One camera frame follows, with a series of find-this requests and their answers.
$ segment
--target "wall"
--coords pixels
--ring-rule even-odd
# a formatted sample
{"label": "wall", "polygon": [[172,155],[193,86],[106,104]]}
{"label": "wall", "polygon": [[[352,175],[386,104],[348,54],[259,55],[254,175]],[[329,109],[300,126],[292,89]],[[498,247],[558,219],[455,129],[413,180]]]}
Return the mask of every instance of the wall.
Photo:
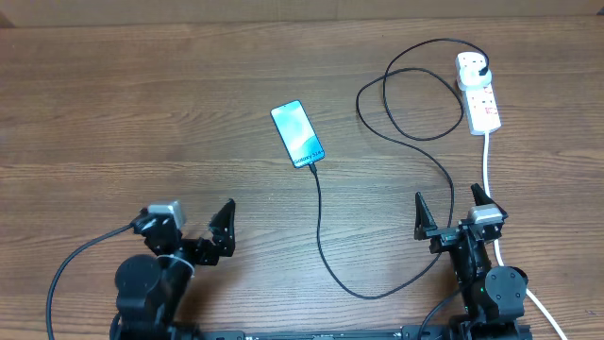
{"label": "wall", "polygon": [[596,15],[604,0],[0,0],[17,27]]}

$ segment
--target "smartphone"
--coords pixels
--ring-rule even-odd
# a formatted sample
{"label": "smartphone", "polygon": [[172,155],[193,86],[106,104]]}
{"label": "smartphone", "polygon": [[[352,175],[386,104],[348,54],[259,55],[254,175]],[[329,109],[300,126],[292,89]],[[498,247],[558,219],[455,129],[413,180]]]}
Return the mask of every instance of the smartphone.
{"label": "smartphone", "polygon": [[325,157],[325,151],[299,100],[272,109],[271,116],[294,167],[300,168]]}

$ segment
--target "power strip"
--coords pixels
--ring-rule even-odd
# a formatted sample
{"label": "power strip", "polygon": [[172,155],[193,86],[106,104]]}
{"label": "power strip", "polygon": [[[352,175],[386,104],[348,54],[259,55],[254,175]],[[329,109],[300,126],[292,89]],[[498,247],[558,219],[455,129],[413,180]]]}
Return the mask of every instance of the power strip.
{"label": "power strip", "polygon": [[455,59],[457,82],[463,94],[463,106],[467,113],[470,133],[473,135],[483,135],[501,128],[491,84],[491,71],[485,76],[478,75],[484,63],[484,56],[476,52],[463,52]]}

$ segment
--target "power cord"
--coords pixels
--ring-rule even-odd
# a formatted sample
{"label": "power cord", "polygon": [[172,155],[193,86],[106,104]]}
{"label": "power cord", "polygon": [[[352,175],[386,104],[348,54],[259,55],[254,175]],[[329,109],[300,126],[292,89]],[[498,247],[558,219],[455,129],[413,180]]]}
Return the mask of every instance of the power cord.
{"label": "power cord", "polygon": [[[484,192],[488,197],[491,196],[491,189],[489,188],[489,143],[490,143],[489,132],[487,131],[484,134],[484,149],[482,151],[482,183],[484,185]],[[493,241],[493,246],[495,247],[495,257],[497,258],[497,263],[499,266],[504,266],[503,258],[501,256],[501,247],[499,246],[499,240]],[[532,294],[532,292],[527,288],[527,296],[537,305],[537,308],[545,315],[547,321],[554,327],[556,333],[560,336],[562,340],[567,340],[566,335],[562,331],[562,328],[558,325],[558,322],[554,319],[554,317],[549,313],[547,308],[539,301],[539,299]]]}
{"label": "power cord", "polygon": [[[439,167],[439,169],[441,169],[441,171],[443,171],[443,174],[446,177],[446,180],[449,184],[449,188],[451,191],[451,204],[450,204],[450,208],[449,208],[449,218],[448,218],[448,222],[446,227],[449,228],[451,227],[451,221],[453,219],[453,208],[455,206],[455,186],[453,184],[453,179],[451,179],[451,177],[449,176],[448,172],[446,171],[446,169],[438,162],[436,161],[436,159],[434,159],[434,157],[432,157],[429,153],[427,153],[426,151],[422,150],[421,148],[412,145],[412,144],[407,144],[405,142],[396,140],[394,138],[390,138],[388,136],[385,136],[379,132],[377,132],[375,129],[373,129],[369,124],[367,124],[367,122],[365,122],[362,114],[361,114],[361,109],[360,109],[360,105],[359,105],[359,101],[360,101],[360,97],[363,91],[365,91],[365,89],[367,89],[368,87],[370,87],[371,85],[379,82],[380,80],[382,80],[382,99],[383,99],[383,103],[384,103],[384,109],[386,110],[386,113],[388,114],[388,117],[390,118],[390,120],[392,121],[394,127],[398,130],[398,132],[400,132],[400,134],[402,134],[403,136],[412,139],[414,141],[433,141],[433,140],[437,140],[439,138],[442,138],[444,136],[446,136],[447,134],[449,134],[451,131],[453,131],[460,123],[461,120],[463,119],[463,103],[461,101],[460,96],[456,93],[455,89],[449,85],[449,83],[446,82],[446,80],[444,80],[443,78],[441,78],[440,76],[436,75],[435,73],[431,72],[430,70],[424,69],[424,68],[418,68],[418,67],[410,67],[410,68],[403,68],[403,69],[398,69],[395,71],[390,72],[390,69],[392,67],[392,65],[394,64],[395,61],[397,61],[399,58],[401,58],[403,55],[405,55],[407,52],[411,51],[414,48],[417,48],[419,46],[425,45],[427,43],[436,43],[436,42],[452,42],[452,43],[462,43],[468,46],[471,46],[475,49],[477,49],[480,53],[482,53],[484,55],[484,58],[486,60],[486,66],[480,70],[480,74],[484,75],[487,73],[488,71],[488,66],[489,66],[489,58],[487,57],[487,55],[477,46],[475,46],[474,44],[470,43],[470,42],[466,42],[463,40],[459,40],[459,39],[453,39],[453,38],[439,38],[439,39],[432,39],[429,41],[425,41],[425,42],[420,42],[408,49],[406,49],[405,51],[401,52],[400,54],[398,54],[389,64],[388,67],[386,68],[386,72],[384,73],[384,76],[381,76],[377,79],[374,79],[373,81],[369,82],[368,84],[366,84],[365,86],[363,86],[359,92],[357,93],[357,99],[356,99],[356,108],[357,108],[357,114],[359,116],[359,118],[361,119],[362,123],[374,134],[376,134],[378,137],[385,139],[386,141],[390,141],[399,145],[403,145],[406,146],[408,148],[411,148],[419,153],[421,153],[422,155],[428,157],[431,161],[433,161],[436,166]],[[406,133],[402,128],[400,128],[400,126],[396,123],[390,108],[388,107],[388,101],[386,100],[386,79],[388,77],[391,77],[393,75],[402,73],[402,72],[408,72],[408,71],[419,71],[419,72],[424,72],[427,73],[435,78],[437,78],[440,82],[442,82],[446,88],[455,96],[455,98],[457,99],[458,103],[460,104],[460,118],[458,119],[458,121],[447,131],[438,134],[436,136],[433,137],[427,137],[427,138],[421,138],[421,137],[415,137],[415,136],[411,136],[410,134]],[[331,267],[329,266],[329,264],[327,263],[327,260],[325,258],[325,255],[323,253],[323,248],[321,247],[321,187],[319,185],[319,177],[317,175],[317,169],[316,166],[312,163],[310,165],[310,171],[312,172],[312,174],[314,175],[316,184],[317,184],[317,192],[318,192],[318,196],[319,196],[319,213],[318,213],[318,220],[317,220],[317,247],[319,249],[319,255],[321,256],[321,260],[323,261],[323,264],[325,265],[325,268],[327,269],[327,272],[329,272],[329,275],[331,275],[331,277],[336,281],[336,283],[338,283],[338,285],[340,285],[340,287],[342,287],[342,289],[344,289],[346,291],[346,293],[350,294],[351,296],[355,297],[355,298],[362,298],[362,299],[379,299],[379,298],[385,298],[391,294],[394,294],[396,292],[398,292],[399,290],[407,287],[408,285],[414,283],[415,281],[417,281],[419,278],[421,278],[424,274],[426,274],[430,268],[436,264],[436,262],[438,261],[438,259],[440,258],[441,254],[436,255],[436,257],[428,264],[428,266],[422,270],[419,274],[415,275],[413,278],[411,278],[410,280],[404,282],[403,284],[395,287],[394,289],[380,294],[380,295],[376,295],[376,296],[364,296],[361,294],[358,294],[356,292],[353,292],[352,290],[350,290],[348,287],[346,287],[341,281],[340,279],[338,279],[338,277],[335,275],[335,273],[333,272],[333,270],[331,269]]]}
{"label": "power cord", "polygon": [[[97,243],[107,240],[111,236],[115,236],[119,233],[129,230],[130,228],[132,228],[132,225],[127,225],[127,226],[121,227],[119,229],[116,229],[114,231],[110,231],[103,236],[99,236],[99,237],[87,242],[86,244],[84,244],[81,247],[79,247],[78,249],[76,249],[73,253],[71,253],[71,255],[69,255],[67,257],[67,259],[65,259],[65,261],[63,261],[63,263],[60,265],[59,269],[57,270],[57,273],[55,274],[55,277],[53,278],[52,283],[50,284],[50,288],[48,289],[48,297],[46,298],[46,332],[48,333],[48,340],[55,340],[55,335],[53,333],[53,321],[52,321],[53,295],[55,294],[55,288],[57,288],[57,282],[59,282],[60,275],[63,273],[63,270],[65,269],[67,264],[69,264],[69,262],[71,260],[73,260],[75,256],[77,256],[82,251],[86,250],[88,247],[94,246]],[[117,325],[118,321],[119,321],[119,314],[117,314],[113,318],[113,322],[111,322],[111,329],[113,331],[110,332],[110,335],[109,335],[110,338],[113,338],[113,335],[114,335],[113,333],[115,332],[115,329],[116,329],[115,325]]]}

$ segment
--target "plug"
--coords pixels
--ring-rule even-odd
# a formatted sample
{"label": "plug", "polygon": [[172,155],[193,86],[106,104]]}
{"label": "plug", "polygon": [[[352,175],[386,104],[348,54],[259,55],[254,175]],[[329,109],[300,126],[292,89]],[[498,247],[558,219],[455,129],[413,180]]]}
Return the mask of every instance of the plug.
{"label": "plug", "polygon": [[477,52],[462,52],[455,58],[457,83],[462,91],[479,90],[491,83],[493,74],[488,70],[481,76],[480,70],[486,65],[486,59]]}

